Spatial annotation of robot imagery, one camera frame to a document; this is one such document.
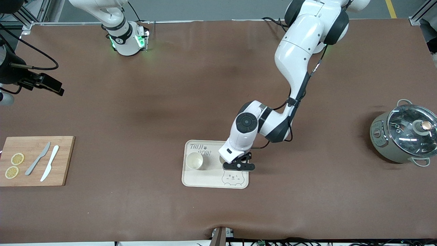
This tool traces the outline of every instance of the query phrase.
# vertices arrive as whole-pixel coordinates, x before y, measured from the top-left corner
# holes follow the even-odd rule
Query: rice cooker
[[[395,109],[373,121],[370,138],[387,159],[427,167],[430,157],[437,155],[436,124],[437,117],[430,110],[401,99]]]

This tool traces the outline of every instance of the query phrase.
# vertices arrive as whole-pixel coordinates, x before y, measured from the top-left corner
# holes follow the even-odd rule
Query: floor
[[[290,0],[130,0],[139,17],[147,21],[260,19],[283,18]],[[388,5],[392,3],[397,18],[408,18],[425,0],[371,0],[360,13],[349,13],[353,19],[391,18]],[[132,9],[126,5],[128,20],[135,20]],[[65,0],[59,22],[96,21],[90,14]]]

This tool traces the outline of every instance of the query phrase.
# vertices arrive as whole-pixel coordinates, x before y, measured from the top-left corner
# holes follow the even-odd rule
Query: white cup
[[[203,156],[197,152],[190,153],[185,159],[185,164],[189,169],[197,170],[203,164]]]

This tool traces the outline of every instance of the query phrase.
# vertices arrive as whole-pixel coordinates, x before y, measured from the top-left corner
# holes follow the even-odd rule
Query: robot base
[[[124,44],[118,44],[117,40],[112,40],[113,48],[123,56],[133,56],[140,50],[147,50],[149,44],[149,31],[138,25],[134,21],[128,21],[132,26],[132,34]]]

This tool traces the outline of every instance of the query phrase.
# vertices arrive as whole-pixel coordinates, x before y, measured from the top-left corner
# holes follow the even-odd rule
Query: lemon slice
[[[11,166],[8,169],[6,169],[4,175],[7,179],[13,179],[18,175],[18,171],[19,171],[18,167]]]
[[[22,153],[16,153],[10,159],[12,165],[20,165],[24,161],[24,155]]]

